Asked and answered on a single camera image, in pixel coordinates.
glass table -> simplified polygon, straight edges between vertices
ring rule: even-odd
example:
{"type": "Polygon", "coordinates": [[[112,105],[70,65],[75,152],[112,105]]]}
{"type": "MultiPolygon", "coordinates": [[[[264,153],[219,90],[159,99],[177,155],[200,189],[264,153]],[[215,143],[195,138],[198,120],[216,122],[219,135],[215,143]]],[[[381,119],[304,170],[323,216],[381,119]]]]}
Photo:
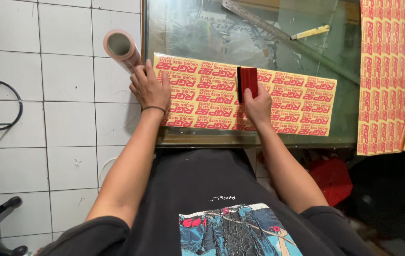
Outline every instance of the glass table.
{"type": "MultiPolygon", "coordinates": [[[[360,74],[360,2],[243,0],[245,9],[289,35],[329,24],[331,31],[301,42],[360,74]]],[[[288,147],[355,147],[359,85],[222,6],[221,0],[143,2],[142,55],[155,52],[337,80],[329,136],[279,134],[288,147]]],[[[256,132],[161,127],[157,147],[259,147],[256,132]]]]}

metal ruler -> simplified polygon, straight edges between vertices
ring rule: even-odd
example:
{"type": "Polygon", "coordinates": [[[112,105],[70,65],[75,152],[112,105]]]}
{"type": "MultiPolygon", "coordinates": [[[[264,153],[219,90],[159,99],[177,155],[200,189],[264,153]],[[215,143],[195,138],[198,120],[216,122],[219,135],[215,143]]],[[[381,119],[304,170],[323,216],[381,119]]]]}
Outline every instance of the metal ruler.
{"type": "Polygon", "coordinates": [[[259,18],[255,14],[251,13],[250,11],[246,10],[245,8],[239,6],[238,4],[232,2],[231,0],[223,0],[223,7],[232,11],[233,13],[239,15],[240,17],[250,21],[257,27],[264,29],[265,31],[269,32],[271,35],[282,39],[285,43],[291,45],[292,47],[303,51],[306,55],[314,58],[315,60],[319,61],[324,66],[332,69],[336,73],[341,74],[342,76],[350,79],[356,84],[360,84],[360,76],[354,74],[350,70],[343,68],[340,64],[336,63],[335,61],[329,59],[328,57],[322,55],[321,53],[317,52],[316,50],[308,47],[307,45],[301,43],[297,40],[290,40],[290,36],[285,32],[279,30],[278,28],[270,25],[265,20],[259,18]]]}

black wristband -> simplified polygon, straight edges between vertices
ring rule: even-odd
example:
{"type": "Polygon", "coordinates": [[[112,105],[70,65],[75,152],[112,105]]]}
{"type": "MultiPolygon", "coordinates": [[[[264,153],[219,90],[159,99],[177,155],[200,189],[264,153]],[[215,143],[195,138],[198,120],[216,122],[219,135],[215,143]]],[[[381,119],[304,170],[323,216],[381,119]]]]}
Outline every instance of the black wristband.
{"type": "Polygon", "coordinates": [[[160,108],[160,107],[155,107],[155,106],[148,106],[148,107],[146,107],[146,108],[143,108],[143,109],[141,110],[141,113],[142,113],[144,110],[146,110],[147,108],[158,108],[158,109],[161,109],[161,110],[163,110],[163,112],[164,112],[165,115],[166,115],[166,110],[164,110],[163,108],[160,108]]]}

red squeegee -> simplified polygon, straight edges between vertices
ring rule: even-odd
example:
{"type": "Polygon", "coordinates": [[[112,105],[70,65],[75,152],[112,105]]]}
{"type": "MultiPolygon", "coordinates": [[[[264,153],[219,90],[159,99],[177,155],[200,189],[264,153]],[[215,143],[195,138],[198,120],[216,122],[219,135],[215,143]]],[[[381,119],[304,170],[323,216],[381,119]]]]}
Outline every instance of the red squeegee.
{"type": "Polygon", "coordinates": [[[251,90],[253,98],[258,96],[258,74],[256,67],[237,67],[237,95],[239,103],[243,103],[245,89],[251,90]]]}

graphic print on t-shirt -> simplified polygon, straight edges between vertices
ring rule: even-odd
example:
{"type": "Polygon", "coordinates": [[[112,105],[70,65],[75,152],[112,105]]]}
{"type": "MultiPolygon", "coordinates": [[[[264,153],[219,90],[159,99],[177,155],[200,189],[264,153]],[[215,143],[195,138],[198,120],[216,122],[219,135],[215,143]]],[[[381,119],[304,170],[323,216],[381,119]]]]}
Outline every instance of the graphic print on t-shirt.
{"type": "Polygon", "coordinates": [[[179,214],[179,218],[182,256],[302,255],[265,204],[179,214]]]}

